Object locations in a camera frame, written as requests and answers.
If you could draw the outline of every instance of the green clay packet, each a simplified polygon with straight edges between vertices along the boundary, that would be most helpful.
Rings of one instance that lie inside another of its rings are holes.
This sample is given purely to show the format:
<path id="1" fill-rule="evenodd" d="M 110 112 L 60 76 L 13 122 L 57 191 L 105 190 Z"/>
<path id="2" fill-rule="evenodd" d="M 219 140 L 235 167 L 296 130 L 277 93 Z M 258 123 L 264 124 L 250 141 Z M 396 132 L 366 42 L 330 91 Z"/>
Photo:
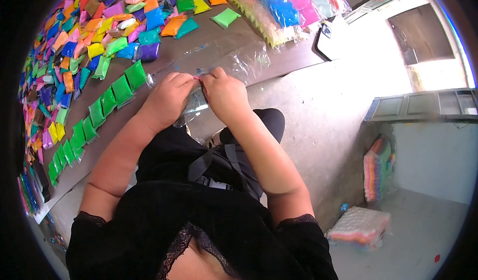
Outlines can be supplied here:
<path id="1" fill-rule="evenodd" d="M 75 154 L 75 158 L 76 160 L 78 161 L 78 163 L 81 163 L 81 159 L 83 158 L 83 156 L 85 155 L 85 150 L 83 148 L 79 148 L 77 149 L 75 152 L 73 152 Z"/>
<path id="2" fill-rule="evenodd" d="M 115 41 L 110 42 L 106 46 L 106 57 L 110 57 L 111 55 L 115 54 L 119 50 L 123 50 L 127 46 L 128 46 L 128 38 L 127 37 L 121 37 L 121 38 L 118 38 Z"/>
<path id="3" fill-rule="evenodd" d="M 60 147 L 57 150 L 57 154 L 58 154 L 58 159 L 60 160 L 62 169 L 64 169 L 65 166 L 66 166 L 66 157 L 64 156 L 63 144 L 61 144 L 61 143 L 60 143 Z"/>
<path id="4" fill-rule="evenodd" d="M 104 80 L 106 73 L 108 72 L 108 67 L 110 66 L 111 58 L 106 56 L 99 57 L 98 67 L 95 70 L 95 73 L 91 76 L 92 78 Z"/>
<path id="5" fill-rule="evenodd" d="M 88 109 L 90 111 L 93 128 L 97 129 L 106 121 L 106 118 L 103 115 L 103 109 L 101 108 L 100 98 L 98 98 L 91 106 L 88 106 Z"/>
<path id="6" fill-rule="evenodd" d="M 50 182 L 52 183 L 52 186 L 56 187 L 58 184 L 57 182 L 58 173 L 57 173 L 57 170 L 55 169 L 55 164 L 53 163 L 53 160 L 48 165 L 48 176 L 50 177 Z"/>
<path id="7" fill-rule="evenodd" d="M 75 154 L 73 153 L 73 150 L 71 150 L 70 141 L 68 139 L 64 141 L 63 154 L 68 161 L 68 165 L 71 167 L 75 161 Z"/>
<path id="8" fill-rule="evenodd" d="M 146 73 L 144 72 L 141 60 L 135 62 L 132 66 L 124 70 L 126 77 L 128 78 L 131 91 L 135 91 L 140 88 L 141 85 L 146 83 Z"/>
<path id="9" fill-rule="evenodd" d="M 144 6 L 146 5 L 146 3 L 144 2 L 140 2 L 138 4 L 129 4 L 126 9 L 129 11 L 129 13 L 132 13 L 132 12 L 135 12 L 135 11 L 138 11 L 140 10 L 141 8 L 143 8 Z"/>
<path id="10" fill-rule="evenodd" d="M 134 98 L 125 75 L 122 75 L 118 80 L 113 82 L 111 88 L 113 89 L 118 109 L 128 104 L 128 102 Z"/>
<path id="11" fill-rule="evenodd" d="M 63 170 L 63 167 L 60 163 L 60 158 L 58 157 L 58 154 L 56 152 L 53 155 L 52 162 L 53 162 L 53 165 L 55 166 L 55 170 L 57 171 L 57 174 L 60 174 L 60 172 Z"/>
<path id="12" fill-rule="evenodd" d="M 71 136 L 70 144 L 73 153 L 75 153 L 75 150 L 87 144 L 87 141 L 85 139 L 85 133 L 83 132 L 83 120 L 80 120 L 77 124 L 73 126 L 73 135 Z"/>
<path id="13" fill-rule="evenodd" d="M 178 12 L 189 11 L 196 7 L 194 0 L 178 0 L 176 1 Z"/>
<path id="14" fill-rule="evenodd" d="M 103 107 L 104 116 L 108 116 L 116 108 L 116 99 L 111 86 L 100 96 L 101 106 Z"/>
<path id="15" fill-rule="evenodd" d="M 241 15 L 230 8 L 226 8 L 222 13 L 212 17 L 212 19 L 223 28 L 229 27 L 229 24 L 239 18 Z"/>
<path id="16" fill-rule="evenodd" d="M 98 133 L 96 133 L 95 128 L 93 128 L 90 116 L 83 120 L 83 132 L 85 133 L 85 139 L 88 144 L 91 144 L 96 137 L 98 137 Z"/>

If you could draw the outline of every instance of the table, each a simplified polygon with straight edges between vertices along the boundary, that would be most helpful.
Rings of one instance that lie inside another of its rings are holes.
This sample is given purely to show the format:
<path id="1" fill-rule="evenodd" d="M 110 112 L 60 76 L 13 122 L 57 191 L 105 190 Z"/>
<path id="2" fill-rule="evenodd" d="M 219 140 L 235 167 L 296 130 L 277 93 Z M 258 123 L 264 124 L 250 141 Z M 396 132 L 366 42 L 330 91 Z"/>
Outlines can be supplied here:
<path id="1" fill-rule="evenodd" d="M 194 20 L 200 27 L 179 40 L 175 40 L 172 37 L 161 38 L 160 57 L 153 62 L 144 63 L 143 67 L 145 72 L 157 72 L 159 69 L 170 64 L 172 60 L 184 59 L 187 52 L 191 49 L 213 42 L 218 38 L 228 37 L 229 35 L 233 37 L 239 34 L 240 38 L 246 39 L 247 41 L 242 44 L 254 41 L 263 42 L 262 36 L 249 24 L 247 19 L 237 18 L 229 28 L 225 30 L 211 20 L 212 16 L 219 14 L 227 7 L 234 8 L 230 5 L 218 5 L 212 7 L 212 10 L 195 15 Z M 262 73 L 257 77 L 252 76 L 249 80 L 246 80 L 247 85 L 252 85 L 263 80 L 288 74 L 301 68 L 325 62 L 314 51 L 314 41 L 315 37 L 311 36 L 310 39 L 303 40 L 297 44 L 289 42 L 282 47 L 280 51 L 268 49 L 267 54 L 270 58 L 271 65 L 264 68 Z M 188 56 L 188 61 L 191 62 L 192 68 L 207 67 L 211 64 L 211 59 L 208 57 Z M 72 127 L 81 119 L 88 116 L 88 106 L 93 104 L 93 102 L 96 101 L 111 83 L 116 81 L 129 66 L 131 66 L 131 61 L 129 59 L 115 58 L 111 61 L 110 68 L 104 80 L 100 81 L 99 79 L 90 78 L 87 81 L 81 97 L 71 103 L 71 109 L 65 125 L 66 134 L 62 143 L 64 143 L 65 138 L 71 138 Z M 133 102 L 122 107 L 120 110 L 115 110 L 108 116 L 107 121 L 97 130 L 99 137 L 91 145 L 86 145 L 84 147 L 86 153 L 81 163 L 76 163 L 73 167 L 67 166 L 58 178 L 57 187 L 50 186 L 50 201 L 43 204 L 43 202 L 39 200 L 40 211 L 39 214 L 35 216 L 37 223 L 41 222 L 61 197 L 91 172 L 94 164 L 98 161 L 106 146 L 111 140 L 113 140 L 126 122 L 138 112 L 146 100 L 149 91 L 149 88 L 146 85 L 143 85 L 137 90 Z M 56 144 L 54 147 L 44 151 L 44 170 L 46 175 L 48 175 L 48 164 L 51 162 L 59 145 L 60 144 Z"/>

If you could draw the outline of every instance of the orange clay packet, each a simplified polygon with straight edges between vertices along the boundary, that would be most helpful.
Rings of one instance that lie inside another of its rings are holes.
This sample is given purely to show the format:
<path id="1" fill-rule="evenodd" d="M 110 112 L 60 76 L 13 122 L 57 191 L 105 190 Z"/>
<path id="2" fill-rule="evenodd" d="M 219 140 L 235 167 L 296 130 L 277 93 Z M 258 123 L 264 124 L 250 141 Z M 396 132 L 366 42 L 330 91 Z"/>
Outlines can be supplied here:
<path id="1" fill-rule="evenodd" d="M 185 14 L 171 18 L 166 26 L 164 26 L 163 31 L 161 31 L 161 36 L 174 36 L 178 34 L 179 28 L 181 28 L 182 23 L 184 23 L 186 19 L 187 15 Z"/>

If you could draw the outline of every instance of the black pants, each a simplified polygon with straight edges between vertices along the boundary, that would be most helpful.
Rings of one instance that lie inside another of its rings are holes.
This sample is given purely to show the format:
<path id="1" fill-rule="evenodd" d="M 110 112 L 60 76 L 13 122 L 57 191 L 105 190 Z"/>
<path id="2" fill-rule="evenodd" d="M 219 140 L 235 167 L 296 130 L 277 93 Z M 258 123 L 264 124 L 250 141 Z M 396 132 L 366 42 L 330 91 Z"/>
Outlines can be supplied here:
<path id="1" fill-rule="evenodd" d="M 277 109 L 256 109 L 254 113 L 259 116 L 272 136 L 280 143 L 285 127 L 282 112 Z M 224 128 L 221 132 L 220 140 L 224 144 L 235 145 L 239 166 L 246 177 L 248 186 L 252 188 L 249 193 L 255 199 L 259 199 L 263 191 L 241 145 L 232 136 L 228 128 Z M 215 152 L 224 161 L 227 161 L 224 145 L 215 149 Z M 188 166 L 207 150 L 206 147 L 197 143 L 187 134 L 186 128 L 170 126 L 158 133 L 141 153 L 136 178 L 138 182 L 153 178 L 186 178 Z M 224 165 L 211 165 L 209 170 L 208 176 L 220 182 L 227 182 L 224 178 L 227 178 L 231 173 L 236 173 L 233 169 L 224 168 Z"/>

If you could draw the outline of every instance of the purple clay packet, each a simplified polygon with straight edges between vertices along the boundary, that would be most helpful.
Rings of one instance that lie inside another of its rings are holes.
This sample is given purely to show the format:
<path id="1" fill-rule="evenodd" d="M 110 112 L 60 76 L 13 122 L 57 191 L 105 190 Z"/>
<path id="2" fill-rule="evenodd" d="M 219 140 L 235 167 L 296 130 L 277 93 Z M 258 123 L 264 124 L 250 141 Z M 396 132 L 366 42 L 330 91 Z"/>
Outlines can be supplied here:
<path id="1" fill-rule="evenodd" d="M 159 45 L 160 43 L 141 45 L 140 49 L 138 50 L 137 59 L 141 59 L 141 61 L 152 61 L 158 59 Z"/>

